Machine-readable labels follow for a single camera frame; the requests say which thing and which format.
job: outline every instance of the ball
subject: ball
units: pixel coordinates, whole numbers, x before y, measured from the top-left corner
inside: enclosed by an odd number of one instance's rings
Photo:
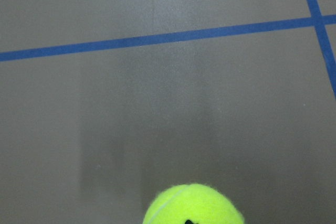
[[[178,185],[160,193],[149,206],[143,224],[244,224],[231,201],[215,189]]]

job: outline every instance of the tennis ball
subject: tennis ball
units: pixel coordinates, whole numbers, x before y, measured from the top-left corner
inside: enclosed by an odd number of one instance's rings
[[[211,187],[173,186],[151,203],[142,224],[244,224],[229,199]]]

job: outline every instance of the gray floor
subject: gray floor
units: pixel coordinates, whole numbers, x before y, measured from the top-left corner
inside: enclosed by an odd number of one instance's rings
[[[1,51],[310,16],[306,0],[0,2]],[[158,191],[190,182],[250,224],[336,218],[313,27],[1,62],[0,78],[0,223],[140,224]]]

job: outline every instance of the tennis ball seam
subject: tennis ball seam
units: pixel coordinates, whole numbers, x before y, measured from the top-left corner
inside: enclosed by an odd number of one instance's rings
[[[174,194],[169,200],[167,200],[156,212],[153,214],[152,218],[148,221],[147,224],[151,224],[152,221],[155,219],[155,217],[160,213],[162,209],[164,209],[174,198],[176,198],[178,195],[180,195],[182,192],[187,190],[191,185],[186,185],[186,187],[183,187],[181,190],[179,190],[176,194]]]

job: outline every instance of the blue tape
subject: blue tape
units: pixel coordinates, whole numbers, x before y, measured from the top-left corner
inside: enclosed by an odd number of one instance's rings
[[[314,23],[316,35],[322,50],[322,54],[327,67],[328,75],[330,78],[331,86],[336,97],[336,62],[335,57],[330,45],[329,37],[325,24],[327,22],[334,21],[335,15],[326,16],[323,18],[321,10],[317,0],[307,0],[311,17]]]
[[[182,31],[178,33],[149,35],[125,39],[113,39],[96,42],[87,42],[72,45],[26,49],[19,51],[1,52],[0,61],[46,57],[54,55],[75,54],[98,50],[138,47],[178,41],[216,38],[242,34],[260,33],[266,31],[294,29],[313,26],[311,18],[297,18],[274,22],[264,22],[248,25],[228,26],[202,30]]]

